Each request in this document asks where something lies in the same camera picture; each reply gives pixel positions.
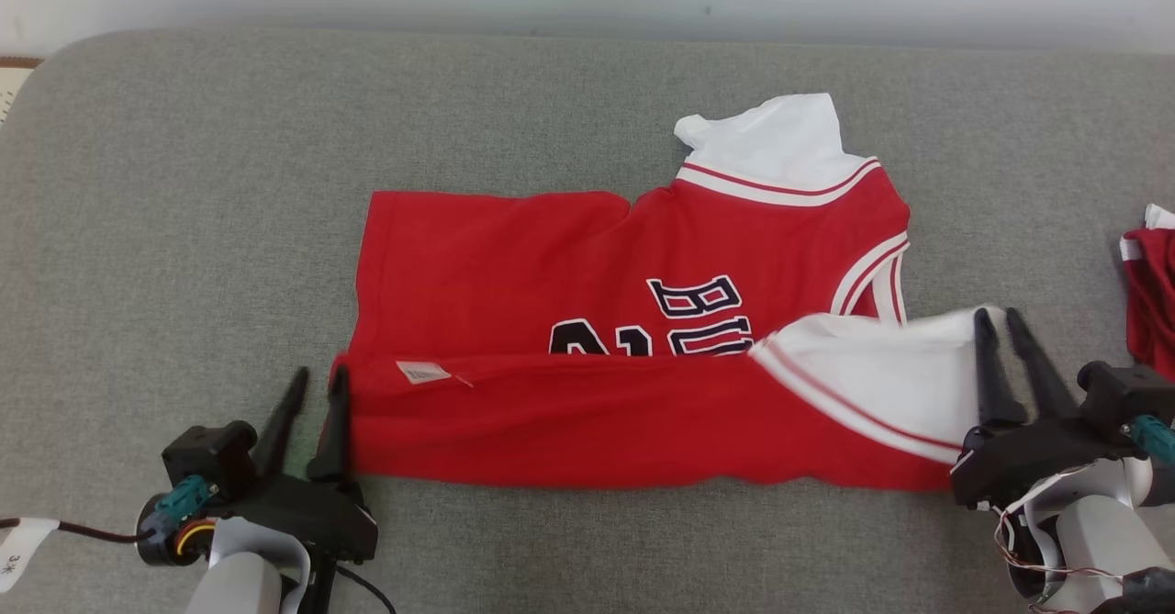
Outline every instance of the jersey armhole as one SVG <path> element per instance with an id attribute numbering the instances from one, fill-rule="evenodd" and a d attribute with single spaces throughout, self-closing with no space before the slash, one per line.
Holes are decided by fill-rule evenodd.
<path id="1" fill-rule="evenodd" d="M 837 316 L 874 316 L 891 325 L 906 323 L 906 299 L 901 292 L 901 259 L 909 249 L 906 232 L 894 235 L 858 258 L 840 278 L 828 309 Z"/>

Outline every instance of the gray table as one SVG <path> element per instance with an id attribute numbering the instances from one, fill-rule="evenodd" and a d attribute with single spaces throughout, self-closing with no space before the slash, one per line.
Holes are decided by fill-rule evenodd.
<path id="1" fill-rule="evenodd" d="M 375 188 L 634 197 L 684 157 L 677 117 L 815 90 L 913 209 L 912 316 L 1019 305 L 1069 375 L 1128 359 L 1115 242 L 1175 208 L 1169 58 L 116 34 L 46 62 L 0 129 L 0 512 L 128 529 L 180 431 L 263 421 L 300 364 L 323 392 Z M 946 494 L 364 485 L 360 572 L 404 613 L 1020 610 L 993 520 Z M 58 534 L 0 609 L 181 612 L 201 574 Z"/>

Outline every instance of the red fabric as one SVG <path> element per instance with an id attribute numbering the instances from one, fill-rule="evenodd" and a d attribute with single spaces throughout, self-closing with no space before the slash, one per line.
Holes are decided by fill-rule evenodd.
<path id="1" fill-rule="evenodd" d="M 942 490 L 946 465 L 865 439 L 734 356 L 474 356 L 412 385 L 351 367 L 355 467 L 464 484 L 629 488 L 716 477 Z"/>
<path id="2" fill-rule="evenodd" d="M 1175 379 L 1175 229 L 1137 229 L 1142 258 L 1124 263 L 1130 281 L 1127 346 L 1142 364 Z"/>
<path id="3" fill-rule="evenodd" d="M 654 356 L 674 355 L 671 332 L 739 317 L 748 332 L 732 330 L 690 350 L 760 338 L 807 313 L 848 313 L 832 309 L 840 279 L 879 243 L 905 232 L 908 220 L 881 168 L 814 208 L 740 200 L 682 180 L 634 204 L 605 191 L 524 200 L 377 191 L 360 255 L 350 351 L 545 353 L 555 325 L 575 321 L 590 326 L 609 355 L 626 355 L 617 333 L 633 326 L 649 335 Z M 663 312 L 650 283 L 699 288 L 718 278 L 730 281 L 740 304 L 693 317 Z M 867 286 L 867 279 L 857 283 Z"/>

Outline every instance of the yellow wire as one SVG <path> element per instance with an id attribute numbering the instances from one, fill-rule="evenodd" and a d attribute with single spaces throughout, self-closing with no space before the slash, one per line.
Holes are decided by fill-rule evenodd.
<path id="1" fill-rule="evenodd" d="M 197 525 L 188 529 L 188 533 L 183 534 L 183 538 L 180 539 L 180 542 L 175 544 L 176 554 L 183 554 L 183 544 L 188 542 L 188 539 L 190 539 L 193 534 L 195 534 L 196 532 L 210 532 L 215 528 L 216 525 L 212 524 L 212 525 Z"/>

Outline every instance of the white and red trim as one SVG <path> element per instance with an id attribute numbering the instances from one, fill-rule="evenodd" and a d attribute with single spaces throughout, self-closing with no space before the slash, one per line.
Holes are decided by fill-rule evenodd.
<path id="1" fill-rule="evenodd" d="M 881 321 L 906 322 L 906 299 L 901 295 L 901 255 L 909 249 L 906 232 L 873 247 L 848 268 L 832 297 L 831 313 L 847 316 L 873 283 L 873 296 Z"/>
<path id="2" fill-rule="evenodd" d="M 795 359 L 776 345 L 774 337 L 760 342 L 752 348 L 750 355 L 797 397 L 808 402 L 812 407 L 827 414 L 833 421 L 878 444 L 945 465 L 953 465 L 962 451 L 962 447 L 948 439 L 919 434 L 870 414 L 867 410 L 854 404 L 851 397 L 805 371 Z"/>
<path id="3" fill-rule="evenodd" d="M 683 163 L 677 174 L 678 180 L 705 187 L 707 190 L 720 193 L 720 195 L 738 196 L 740 200 L 759 201 L 764 204 L 777 205 L 822 205 L 846 195 L 848 190 L 857 187 L 857 183 L 865 178 L 871 170 L 880 168 L 877 157 L 870 157 L 852 170 L 851 174 L 840 180 L 839 183 L 822 188 L 822 190 L 797 190 L 797 188 L 780 187 L 767 182 L 764 178 L 753 178 L 747 175 L 734 175 L 730 170 L 720 171 L 713 168 L 700 166 L 697 162 Z"/>

